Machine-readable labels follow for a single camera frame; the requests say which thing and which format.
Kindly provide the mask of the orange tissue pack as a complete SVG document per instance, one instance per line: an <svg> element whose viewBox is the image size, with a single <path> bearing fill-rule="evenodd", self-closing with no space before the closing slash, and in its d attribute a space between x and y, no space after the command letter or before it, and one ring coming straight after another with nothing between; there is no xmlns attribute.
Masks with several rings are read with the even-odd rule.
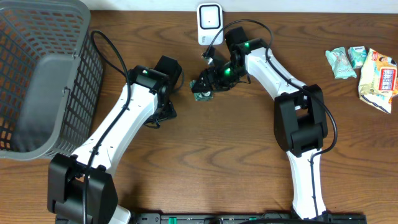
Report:
<svg viewBox="0 0 398 224"><path fill-rule="evenodd" d="M394 89L392 92L392 97L396 97L398 95L398 78L396 78L396 83L394 85Z"/></svg>

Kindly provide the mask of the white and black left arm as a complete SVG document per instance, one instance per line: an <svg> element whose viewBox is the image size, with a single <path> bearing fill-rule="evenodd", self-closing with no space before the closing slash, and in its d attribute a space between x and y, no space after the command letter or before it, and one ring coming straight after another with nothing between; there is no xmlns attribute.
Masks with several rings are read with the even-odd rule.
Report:
<svg viewBox="0 0 398 224"><path fill-rule="evenodd" d="M97 130L71 156L50 161L47 208L56 223L129 223L132 213L118 204L113 177L143 124L167 119L169 95L183 73L179 64L129 71L130 81Z"/></svg>

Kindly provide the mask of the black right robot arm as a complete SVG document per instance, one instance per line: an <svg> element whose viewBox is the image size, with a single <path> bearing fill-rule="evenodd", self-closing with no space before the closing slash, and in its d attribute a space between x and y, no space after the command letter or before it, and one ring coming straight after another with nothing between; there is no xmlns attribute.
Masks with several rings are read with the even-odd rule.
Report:
<svg viewBox="0 0 398 224"><path fill-rule="evenodd" d="M302 220L323 221L319 152L327 137L323 93L294 78L267 49L262 39L248 39L242 27L228 31L229 62L216 58L215 49L204 53L210 67L191 85L193 93L228 91L241 77L254 77L274 101L274 135L289 158L294 186L292 208Z"/></svg>

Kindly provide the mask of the teal snack wrapper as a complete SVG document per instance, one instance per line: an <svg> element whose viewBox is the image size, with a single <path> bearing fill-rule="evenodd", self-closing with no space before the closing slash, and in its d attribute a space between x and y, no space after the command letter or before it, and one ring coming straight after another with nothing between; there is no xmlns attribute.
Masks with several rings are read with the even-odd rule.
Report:
<svg viewBox="0 0 398 224"><path fill-rule="evenodd" d="M334 77L336 79L348 79L356 78L357 74L350 64L346 49L344 47L338 47L333 50L326 50L325 57L331 66Z"/></svg>

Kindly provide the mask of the dark green round-logo box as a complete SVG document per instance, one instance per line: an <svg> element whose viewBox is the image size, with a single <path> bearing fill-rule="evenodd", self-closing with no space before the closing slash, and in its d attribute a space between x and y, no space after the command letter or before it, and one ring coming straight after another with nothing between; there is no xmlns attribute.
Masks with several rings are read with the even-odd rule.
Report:
<svg viewBox="0 0 398 224"><path fill-rule="evenodd" d="M213 92L211 88L209 87L209 84L207 84L203 80L199 80L199 84L196 85L196 80L192 80L190 82L190 88L191 91L193 90L203 90L203 92L193 92L193 95L195 97L196 101L209 101L213 98Z"/></svg>

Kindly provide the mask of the yellow wet wipes pack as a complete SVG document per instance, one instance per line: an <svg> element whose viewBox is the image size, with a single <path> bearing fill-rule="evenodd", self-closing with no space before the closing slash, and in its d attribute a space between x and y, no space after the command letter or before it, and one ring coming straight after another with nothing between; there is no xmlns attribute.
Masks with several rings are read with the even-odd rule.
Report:
<svg viewBox="0 0 398 224"><path fill-rule="evenodd" d="M369 49L361 68L359 99L391 114L392 92L397 78L397 63L391 57Z"/></svg>

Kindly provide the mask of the small teal tissue pack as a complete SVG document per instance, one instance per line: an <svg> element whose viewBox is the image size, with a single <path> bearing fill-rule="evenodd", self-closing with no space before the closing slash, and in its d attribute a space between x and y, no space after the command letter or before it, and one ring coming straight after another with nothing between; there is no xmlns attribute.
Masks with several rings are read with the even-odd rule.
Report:
<svg viewBox="0 0 398 224"><path fill-rule="evenodd" d="M354 69L361 68L367 57L366 48L365 46L350 47L348 49L348 55L351 66Z"/></svg>

